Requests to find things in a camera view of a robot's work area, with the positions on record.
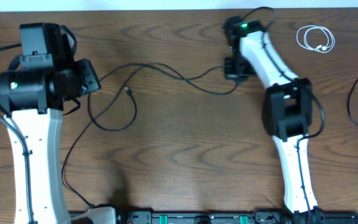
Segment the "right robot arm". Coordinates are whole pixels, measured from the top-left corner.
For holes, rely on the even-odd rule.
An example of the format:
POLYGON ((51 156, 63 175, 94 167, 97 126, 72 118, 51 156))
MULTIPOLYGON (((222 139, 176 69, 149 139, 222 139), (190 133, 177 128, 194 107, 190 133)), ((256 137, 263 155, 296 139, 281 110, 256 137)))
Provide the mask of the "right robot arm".
POLYGON ((267 31, 258 20, 226 20, 223 32, 232 56, 224 60, 224 76, 236 83, 256 76, 265 89, 262 124, 277 147, 285 185, 282 223, 322 223, 308 164, 312 104, 318 100, 311 82, 280 58, 267 31))

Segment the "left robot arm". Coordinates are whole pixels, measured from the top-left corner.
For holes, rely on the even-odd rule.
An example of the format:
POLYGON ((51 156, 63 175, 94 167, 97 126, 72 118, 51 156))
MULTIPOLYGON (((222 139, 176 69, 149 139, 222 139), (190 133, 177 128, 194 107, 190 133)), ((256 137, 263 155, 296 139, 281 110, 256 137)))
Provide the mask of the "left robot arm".
POLYGON ((60 165, 63 105, 100 89, 91 62, 75 60, 64 25, 20 26, 22 54, 0 74, 0 110, 14 160, 16 223, 71 223, 60 165))

